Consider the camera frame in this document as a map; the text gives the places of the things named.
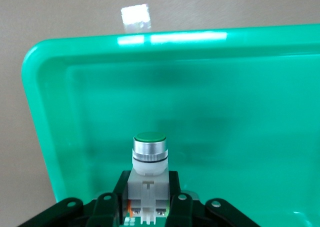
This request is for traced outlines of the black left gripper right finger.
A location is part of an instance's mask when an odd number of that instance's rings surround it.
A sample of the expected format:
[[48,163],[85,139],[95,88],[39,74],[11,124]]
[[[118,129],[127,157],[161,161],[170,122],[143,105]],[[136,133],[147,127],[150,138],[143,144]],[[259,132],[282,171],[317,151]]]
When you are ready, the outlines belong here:
[[257,227],[258,224],[222,198],[203,204],[181,190],[179,174],[169,171],[170,206],[167,227]]

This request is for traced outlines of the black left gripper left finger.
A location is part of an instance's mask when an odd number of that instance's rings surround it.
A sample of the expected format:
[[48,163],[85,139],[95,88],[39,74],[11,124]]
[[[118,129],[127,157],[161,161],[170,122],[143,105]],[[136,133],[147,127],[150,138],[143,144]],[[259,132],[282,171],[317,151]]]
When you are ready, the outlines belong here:
[[65,198],[20,224],[21,227],[119,227],[128,206],[129,170],[124,170],[111,192],[89,203],[76,197]]

